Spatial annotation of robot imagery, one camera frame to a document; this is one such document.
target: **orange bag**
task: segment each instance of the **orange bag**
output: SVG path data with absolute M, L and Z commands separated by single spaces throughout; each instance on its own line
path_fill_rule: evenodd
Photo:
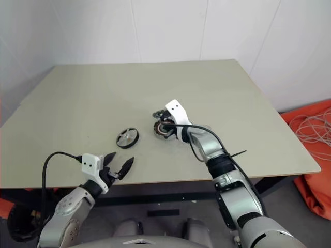
M 319 102 L 313 105 L 299 108 L 281 116 L 287 124 L 298 115 L 314 116 L 323 114 L 331 108 L 331 100 Z M 296 132 L 303 118 L 296 118 L 291 129 Z M 303 142 L 307 150 L 331 154 L 331 147 L 323 142 L 306 143 Z M 313 156 L 321 167 L 322 171 L 316 174 L 306 174 L 294 180 L 295 185 L 304 198 L 307 206 L 314 213 L 328 220 L 331 220 L 331 161 L 322 160 Z

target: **table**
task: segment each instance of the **table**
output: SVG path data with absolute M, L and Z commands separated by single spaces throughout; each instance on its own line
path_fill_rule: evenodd
M 191 122 L 210 126 L 230 153 L 247 150 L 236 161 L 249 177 L 320 171 L 235 60 L 66 65 L 56 66 L 2 126 L 1 187 L 40 187 L 43 163 L 58 150 L 116 151 L 114 171 L 134 156 L 130 173 L 116 184 L 210 180 L 189 145 L 154 137 L 152 113 L 173 99 Z M 120 149 L 116 137 L 128 127 L 140 139 Z M 46 182 L 75 187 L 84 176 L 76 161 L 55 156 Z

